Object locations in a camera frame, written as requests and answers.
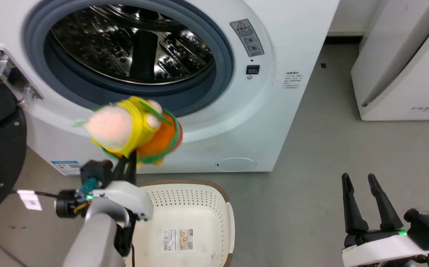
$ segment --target barcode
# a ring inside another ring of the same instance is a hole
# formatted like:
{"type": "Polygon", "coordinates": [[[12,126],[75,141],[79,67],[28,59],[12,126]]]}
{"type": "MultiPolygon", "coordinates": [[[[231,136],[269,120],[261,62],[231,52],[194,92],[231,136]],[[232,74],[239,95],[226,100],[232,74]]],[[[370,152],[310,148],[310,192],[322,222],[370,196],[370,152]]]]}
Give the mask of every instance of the barcode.
{"type": "Polygon", "coordinates": [[[163,251],[168,250],[168,235],[164,235],[163,237],[163,251]]]}

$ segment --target plush toy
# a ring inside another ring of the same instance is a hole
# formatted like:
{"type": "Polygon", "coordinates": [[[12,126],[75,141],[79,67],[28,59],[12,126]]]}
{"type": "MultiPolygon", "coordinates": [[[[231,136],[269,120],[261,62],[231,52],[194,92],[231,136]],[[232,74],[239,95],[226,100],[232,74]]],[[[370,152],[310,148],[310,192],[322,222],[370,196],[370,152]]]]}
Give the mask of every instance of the plush toy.
{"type": "Polygon", "coordinates": [[[81,126],[111,156],[128,158],[136,150],[138,164],[160,165],[183,138],[174,115],[157,102],[136,96],[103,106],[81,126]]]}

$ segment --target washing machine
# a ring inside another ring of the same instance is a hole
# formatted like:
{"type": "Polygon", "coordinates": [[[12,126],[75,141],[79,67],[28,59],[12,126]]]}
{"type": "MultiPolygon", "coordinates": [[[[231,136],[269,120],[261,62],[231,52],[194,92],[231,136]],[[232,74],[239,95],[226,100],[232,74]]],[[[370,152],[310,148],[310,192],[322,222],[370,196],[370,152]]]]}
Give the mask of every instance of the washing machine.
{"type": "MultiPolygon", "coordinates": [[[[0,127],[21,129],[48,164],[77,175],[108,157],[75,121],[135,95],[184,129],[162,166],[140,173],[272,171],[337,5],[0,0],[0,94],[15,96],[0,115],[23,110],[0,116],[0,127]]],[[[6,152],[21,157],[16,149],[6,152]]]]}

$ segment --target wall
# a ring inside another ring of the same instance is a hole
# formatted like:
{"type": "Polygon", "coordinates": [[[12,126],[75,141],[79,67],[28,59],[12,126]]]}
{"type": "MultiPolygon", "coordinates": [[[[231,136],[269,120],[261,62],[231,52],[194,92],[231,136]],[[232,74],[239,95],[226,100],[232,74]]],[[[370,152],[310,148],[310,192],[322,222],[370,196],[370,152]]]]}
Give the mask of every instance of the wall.
{"type": "Polygon", "coordinates": [[[362,36],[381,0],[340,0],[329,36],[362,36]]]}

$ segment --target washing machine door opening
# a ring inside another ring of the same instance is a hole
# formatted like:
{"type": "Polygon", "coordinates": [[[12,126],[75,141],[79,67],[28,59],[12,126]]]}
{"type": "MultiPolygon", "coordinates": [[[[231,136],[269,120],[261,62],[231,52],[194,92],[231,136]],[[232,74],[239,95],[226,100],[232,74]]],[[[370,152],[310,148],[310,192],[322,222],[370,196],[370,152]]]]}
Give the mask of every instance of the washing machine door opening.
{"type": "Polygon", "coordinates": [[[183,116],[206,107],[227,88],[234,64],[230,44],[193,5],[88,2],[46,1],[23,33],[35,70],[68,100],[94,109],[140,96],[183,116]]]}
{"type": "Polygon", "coordinates": [[[82,66],[128,83],[176,83],[213,63],[208,45],[188,27],[140,7],[92,6],[64,17],[51,34],[82,66]]]}

